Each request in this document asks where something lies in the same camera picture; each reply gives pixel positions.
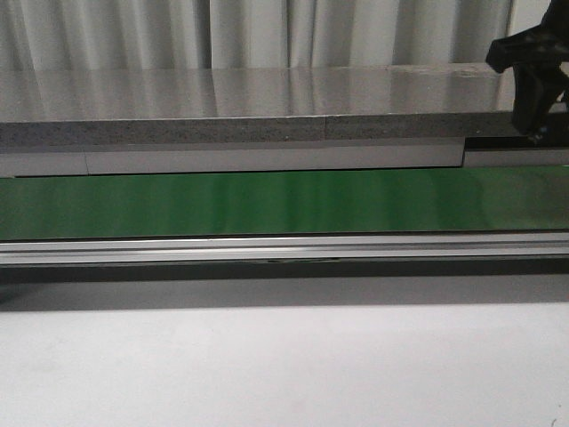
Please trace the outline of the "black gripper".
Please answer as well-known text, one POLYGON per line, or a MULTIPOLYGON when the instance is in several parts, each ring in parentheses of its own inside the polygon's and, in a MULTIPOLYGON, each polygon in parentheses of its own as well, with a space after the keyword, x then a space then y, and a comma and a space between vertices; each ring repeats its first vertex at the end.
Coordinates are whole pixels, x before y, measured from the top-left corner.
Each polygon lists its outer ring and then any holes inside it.
POLYGON ((499 74, 513 70, 513 127, 537 145, 566 145, 568 3, 552 1, 539 25, 493 40, 485 62, 499 74))

